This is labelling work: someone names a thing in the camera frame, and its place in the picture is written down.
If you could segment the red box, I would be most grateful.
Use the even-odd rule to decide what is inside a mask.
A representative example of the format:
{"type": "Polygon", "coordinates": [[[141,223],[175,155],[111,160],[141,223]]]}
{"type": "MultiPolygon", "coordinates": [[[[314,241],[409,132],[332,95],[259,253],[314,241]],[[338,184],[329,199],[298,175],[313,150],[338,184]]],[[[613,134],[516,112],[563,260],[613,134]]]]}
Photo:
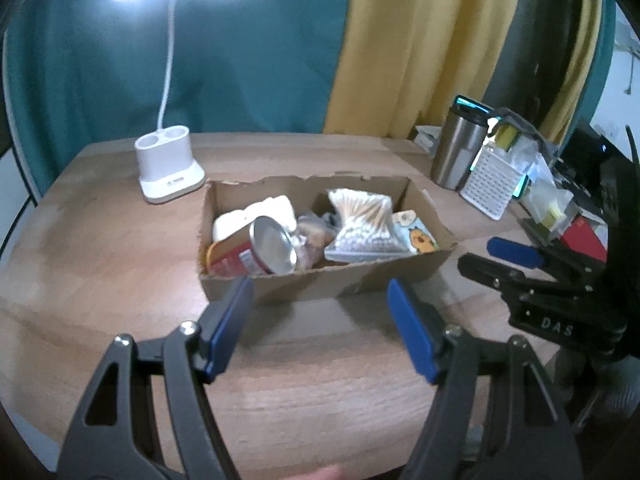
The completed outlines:
{"type": "Polygon", "coordinates": [[[601,262],[605,262],[608,258],[608,251],[588,221],[582,216],[577,216],[574,219],[560,236],[560,242],[573,252],[579,252],[601,262]]]}

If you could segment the capybara card box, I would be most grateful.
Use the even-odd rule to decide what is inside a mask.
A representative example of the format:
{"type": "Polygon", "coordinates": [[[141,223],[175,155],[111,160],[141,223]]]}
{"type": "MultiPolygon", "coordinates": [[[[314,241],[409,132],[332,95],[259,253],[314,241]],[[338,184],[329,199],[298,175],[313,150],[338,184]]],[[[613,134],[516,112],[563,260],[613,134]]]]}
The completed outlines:
{"type": "Polygon", "coordinates": [[[430,254],[439,250],[435,237],[412,209],[393,213],[394,229],[415,254],[430,254]]]}

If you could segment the red tin can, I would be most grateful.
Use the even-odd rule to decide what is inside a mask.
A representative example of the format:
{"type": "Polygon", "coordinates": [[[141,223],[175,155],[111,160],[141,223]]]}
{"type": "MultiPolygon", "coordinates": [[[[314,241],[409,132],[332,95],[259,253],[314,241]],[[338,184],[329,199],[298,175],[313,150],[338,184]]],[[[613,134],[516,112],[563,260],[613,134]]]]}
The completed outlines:
{"type": "Polygon", "coordinates": [[[225,240],[211,244],[204,268],[217,278],[237,278],[291,274],[297,263],[288,231],[273,218],[259,216],[225,240]]]}

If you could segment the teal curtain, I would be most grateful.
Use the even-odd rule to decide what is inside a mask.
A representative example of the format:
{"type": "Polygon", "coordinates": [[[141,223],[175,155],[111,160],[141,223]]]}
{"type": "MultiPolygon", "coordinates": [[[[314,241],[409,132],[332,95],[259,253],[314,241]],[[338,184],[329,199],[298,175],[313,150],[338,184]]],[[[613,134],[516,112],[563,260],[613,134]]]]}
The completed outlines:
{"type": "MultiPolygon", "coordinates": [[[[6,31],[6,97],[36,187],[87,145],[156,127],[168,0],[25,0],[6,31]]],[[[322,130],[348,0],[178,0],[165,126],[322,130]]]]}

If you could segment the white cloth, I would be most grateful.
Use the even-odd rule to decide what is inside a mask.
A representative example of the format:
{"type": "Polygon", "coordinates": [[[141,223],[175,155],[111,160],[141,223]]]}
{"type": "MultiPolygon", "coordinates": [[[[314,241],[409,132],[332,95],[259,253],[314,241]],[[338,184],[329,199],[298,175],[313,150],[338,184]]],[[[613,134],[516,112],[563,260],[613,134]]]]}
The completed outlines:
{"type": "Polygon", "coordinates": [[[277,221],[289,233],[293,233],[297,228],[295,211],[288,196],[270,196],[243,209],[226,212],[215,219],[212,227],[213,241],[225,240],[258,217],[268,217],[277,221]]]}

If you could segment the yellow curtain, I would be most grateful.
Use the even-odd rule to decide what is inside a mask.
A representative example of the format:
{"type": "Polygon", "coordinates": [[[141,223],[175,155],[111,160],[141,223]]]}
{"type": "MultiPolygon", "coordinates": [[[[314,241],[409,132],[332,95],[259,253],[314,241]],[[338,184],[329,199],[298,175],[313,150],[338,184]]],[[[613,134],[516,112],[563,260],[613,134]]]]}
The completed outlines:
{"type": "Polygon", "coordinates": [[[349,0],[323,131],[405,139],[452,98],[479,98],[518,0],[349,0]]]}

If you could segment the white perforated plastic basket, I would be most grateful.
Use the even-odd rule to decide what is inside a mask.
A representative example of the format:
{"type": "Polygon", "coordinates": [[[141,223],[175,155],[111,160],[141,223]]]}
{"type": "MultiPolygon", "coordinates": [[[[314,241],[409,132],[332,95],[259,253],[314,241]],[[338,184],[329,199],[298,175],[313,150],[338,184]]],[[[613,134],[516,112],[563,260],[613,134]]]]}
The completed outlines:
{"type": "Polygon", "coordinates": [[[498,221],[524,178],[499,153],[485,146],[460,190],[461,197],[491,220],[498,221]]]}

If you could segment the snack in clear bag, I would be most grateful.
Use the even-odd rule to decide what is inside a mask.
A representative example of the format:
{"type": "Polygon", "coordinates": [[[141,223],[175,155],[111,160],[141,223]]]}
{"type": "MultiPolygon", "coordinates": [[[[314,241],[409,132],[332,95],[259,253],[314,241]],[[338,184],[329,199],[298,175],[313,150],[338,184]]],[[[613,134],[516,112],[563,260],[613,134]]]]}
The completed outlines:
{"type": "Polygon", "coordinates": [[[324,259],[324,250],[334,241],[339,229],[336,215],[329,212],[318,216],[305,211],[297,218],[292,240],[300,270],[310,270],[324,259]]]}

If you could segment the cotton swab bag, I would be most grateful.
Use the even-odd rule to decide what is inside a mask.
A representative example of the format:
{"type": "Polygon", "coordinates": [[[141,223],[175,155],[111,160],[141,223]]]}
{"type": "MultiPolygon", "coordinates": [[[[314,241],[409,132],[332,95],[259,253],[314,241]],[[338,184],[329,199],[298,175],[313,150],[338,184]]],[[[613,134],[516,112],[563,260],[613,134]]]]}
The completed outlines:
{"type": "Polygon", "coordinates": [[[324,248],[326,260],[360,263],[411,254],[395,231],[390,196],[351,188],[331,188],[328,196],[340,219],[340,228],[324,248]]]}

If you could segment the clear plastic bags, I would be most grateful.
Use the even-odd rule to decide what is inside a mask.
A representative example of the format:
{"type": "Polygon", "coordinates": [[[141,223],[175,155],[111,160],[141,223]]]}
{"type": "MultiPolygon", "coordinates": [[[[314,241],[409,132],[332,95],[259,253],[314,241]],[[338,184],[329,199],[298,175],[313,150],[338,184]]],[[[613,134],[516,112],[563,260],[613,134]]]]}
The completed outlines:
{"type": "Polygon", "coordinates": [[[529,185],[522,197],[525,209],[548,231],[559,229],[560,223],[566,219],[566,210],[574,194],[555,184],[552,172],[538,150],[538,144],[528,136],[519,136],[508,155],[514,167],[523,169],[529,178],[529,185]]]}

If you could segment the brown cardboard box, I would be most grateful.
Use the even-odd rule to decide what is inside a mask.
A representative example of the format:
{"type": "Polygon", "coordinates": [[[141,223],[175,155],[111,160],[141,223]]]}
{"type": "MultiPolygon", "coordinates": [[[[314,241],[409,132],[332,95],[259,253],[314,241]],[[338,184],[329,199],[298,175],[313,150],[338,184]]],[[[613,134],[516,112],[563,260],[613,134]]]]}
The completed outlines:
{"type": "Polygon", "coordinates": [[[407,177],[271,177],[206,185],[198,278],[209,300],[248,276],[260,304],[429,278],[456,242],[407,177]]]}

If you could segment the steel thermos mug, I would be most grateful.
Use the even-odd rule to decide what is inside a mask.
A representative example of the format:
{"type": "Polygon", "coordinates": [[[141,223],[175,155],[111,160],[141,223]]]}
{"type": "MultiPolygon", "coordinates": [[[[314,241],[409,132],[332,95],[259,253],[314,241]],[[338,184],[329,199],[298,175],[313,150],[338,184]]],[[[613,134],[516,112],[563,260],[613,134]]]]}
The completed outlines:
{"type": "Polygon", "coordinates": [[[460,186],[487,136],[490,113],[484,103],[461,94],[454,98],[440,130],[431,169],[436,185],[453,191],[460,186]]]}

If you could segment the yellow green sponge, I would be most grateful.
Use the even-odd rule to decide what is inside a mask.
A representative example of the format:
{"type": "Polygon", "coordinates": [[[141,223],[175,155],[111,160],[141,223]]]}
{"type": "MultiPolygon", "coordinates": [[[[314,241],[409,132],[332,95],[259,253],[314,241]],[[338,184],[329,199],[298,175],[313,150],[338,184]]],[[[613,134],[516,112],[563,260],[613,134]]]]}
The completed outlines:
{"type": "Polygon", "coordinates": [[[520,135],[520,130],[514,125],[500,124],[495,128],[494,143],[496,148],[500,148],[505,152],[509,151],[512,144],[520,135]]]}

